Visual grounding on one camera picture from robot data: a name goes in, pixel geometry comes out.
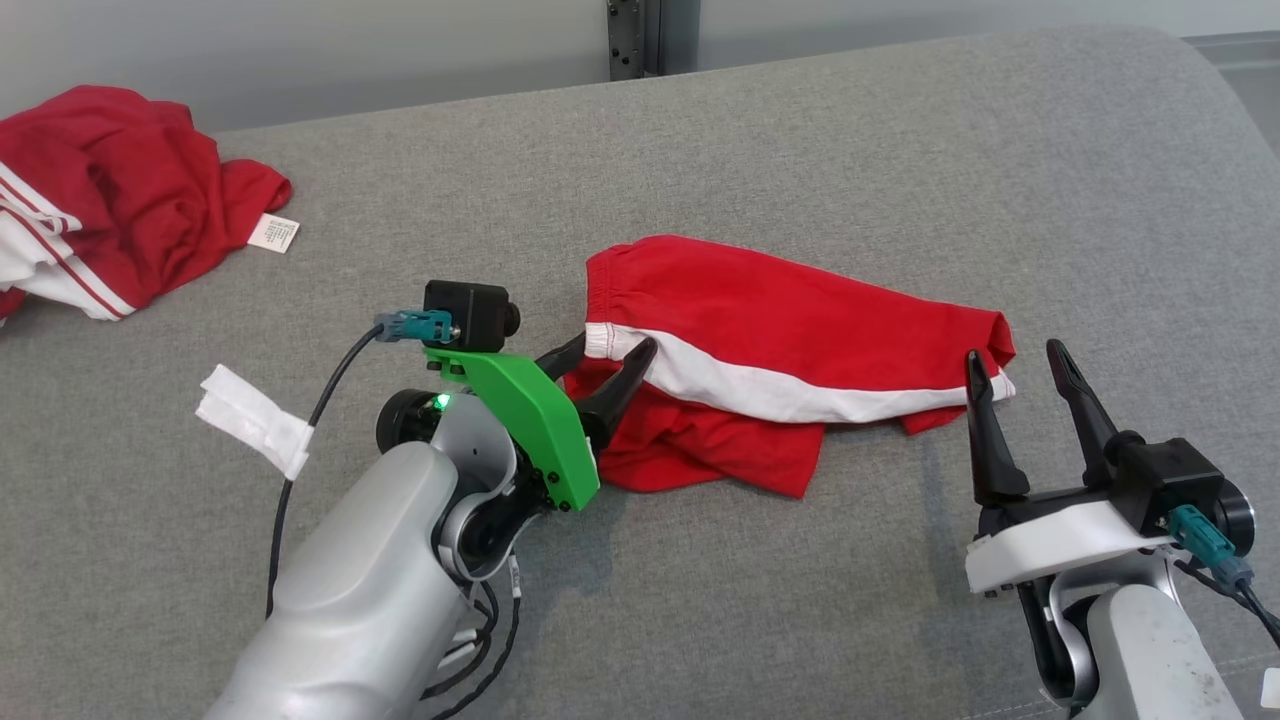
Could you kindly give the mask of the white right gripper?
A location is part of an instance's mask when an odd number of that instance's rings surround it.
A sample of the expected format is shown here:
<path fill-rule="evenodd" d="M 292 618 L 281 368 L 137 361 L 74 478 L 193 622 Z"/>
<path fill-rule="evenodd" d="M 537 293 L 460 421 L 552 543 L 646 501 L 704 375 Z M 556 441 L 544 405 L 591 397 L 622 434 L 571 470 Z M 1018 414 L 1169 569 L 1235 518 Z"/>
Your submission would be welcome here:
<path fill-rule="evenodd" d="M 1059 396 L 1069 406 L 1093 489 L 1112 480 L 1107 442 L 1117 428 L 1066 345 L 1048 340 L 1046 354 Z M 1025 498 L 1030 483 L 1012 460 L 995 413 L 995 383 L 977 350 L 966 355 L 966 423 L 974 501 L 996 507 Z M 1046 577 L 1078 585 L 1148 584 L 1178 597 L 1169 566 L 1157 550 L 1169 536 L 1144 537 L 1108 501 L 1079 503 L 977 539 L 966 547 L 964 569 L 973 594 Z"/>

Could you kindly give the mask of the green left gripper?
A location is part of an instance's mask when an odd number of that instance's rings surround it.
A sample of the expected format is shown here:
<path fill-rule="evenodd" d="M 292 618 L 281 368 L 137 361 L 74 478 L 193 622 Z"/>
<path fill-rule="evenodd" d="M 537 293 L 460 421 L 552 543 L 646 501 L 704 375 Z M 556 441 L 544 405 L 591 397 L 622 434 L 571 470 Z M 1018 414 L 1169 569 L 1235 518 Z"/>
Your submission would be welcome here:
<path fill-rule="evenodd" d="M 657 342 L 644 338 L 614 374 L 579 400 L 577 413 L 557 383 L 580 366 L 586 343 L 586 334 L 577 333 L 535 361 L 515 354 L 425 348 L 444 378 L 468 386 L 486 405 L 541 473 L 561 510 L 584 510 L 600 489 L 593 452 L 609 446 L 657 355 Z"/>

